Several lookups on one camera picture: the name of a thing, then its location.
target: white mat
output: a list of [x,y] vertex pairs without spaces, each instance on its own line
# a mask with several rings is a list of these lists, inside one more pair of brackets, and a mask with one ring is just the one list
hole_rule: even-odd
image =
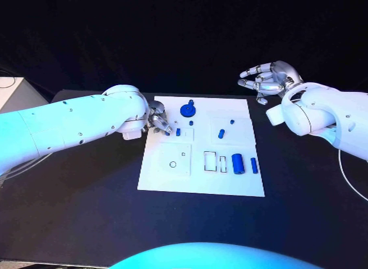
[[[181,107],[195,101],[196,115],[186,118]],[[247,100],[156,96],[165,104],[173,134],[149,130],[137,189],[264,197],[263,177],[253,173],[257,158],[256,135]],[[218,138],[225,129],[224,138]],[[218,171],[205,171],[204,151],[217,152]],[[246,173],[234,174],[233,154],[243,154]],[[220,171],[220,157],[227,157],[227,173]]]

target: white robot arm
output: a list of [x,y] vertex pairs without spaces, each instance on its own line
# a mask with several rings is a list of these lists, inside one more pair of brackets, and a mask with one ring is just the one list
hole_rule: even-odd
[[[296,69],[283,61],[244,71],[240,76],[261,73],[256,81],[238,84],[259,91],[257,100],[267,104],[267,95],[280,95],[282,104],[267,111],[272,124],[286,122],[303,136],[325,138],[335,148],[368,160],[368,94],[341,92],[318,83],[305,83]],[[300,94],[300,100],[292,100]]]
[[130,85],[111,87],[91,95],[0,114],[0,175],[16,165],[49,153],[113,134],[126,140],[158,127],[172,133],[165,106],[150,105]]

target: black table surface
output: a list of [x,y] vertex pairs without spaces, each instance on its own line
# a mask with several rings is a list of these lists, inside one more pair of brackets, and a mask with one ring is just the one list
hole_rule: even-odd
[[[95,93],[65,90],[55,101]],[[163,245],[217,242],[326,268],[368,268],[368,202],[347,184],[331,144],[272,126],[266,110],[280,98],[263,106],[253,96],[172,96],[247,99],[266,197],[139,191],[147,135],[126,141],[116,133],[5,182],[0,259],[111,266]],[[368,164],[342,156],[368,197]]]

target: blue object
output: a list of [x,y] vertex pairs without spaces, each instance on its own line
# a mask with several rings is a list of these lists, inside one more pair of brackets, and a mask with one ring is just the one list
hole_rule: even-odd
[[189,103],[182,106],[181,109],[182,116],[191,118],[195,116],[196,108],[195,108],[195,101],[189,100]]
[[140,252],[111,269],[211,268],[211,269],[319,269],[313,264],[259,248],[220,243],[184,243]]
[[221,129],[221,130],[220,130],[220,133],[218,133],[218,138],[220,138],[220,139],[222,139],[222,137],[224,137],[224,133],[225,133],[225,130]]
[[257,166],[257,159],[256,158],[251,158],[251,164],[253,164],[253,172],[254,174],[259,173],[259,166]]
[[240,153],[233,155],[234,173],[241,175],[244,171],[243,155]]

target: robotic hand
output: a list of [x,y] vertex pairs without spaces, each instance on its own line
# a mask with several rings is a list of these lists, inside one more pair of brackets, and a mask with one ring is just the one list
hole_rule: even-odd
[[[283,98],[282,104],[266,112],[272,124],[286,122],[298,135],[325,138],[335,148],[368,161],[368,93],[342,92],[305,82],[283,61],[253,67],[240,76],[254,74],[256,81],[241,79],[238,84],[257,90],[257,101],[266,105],[264,96]],[[292,100],[296,94],[300,99]]]
[[114,132],[126,140],[158,127],[172,133],[165,106],[130,85],[36,108],[0,114],[0,175],[16,165]]

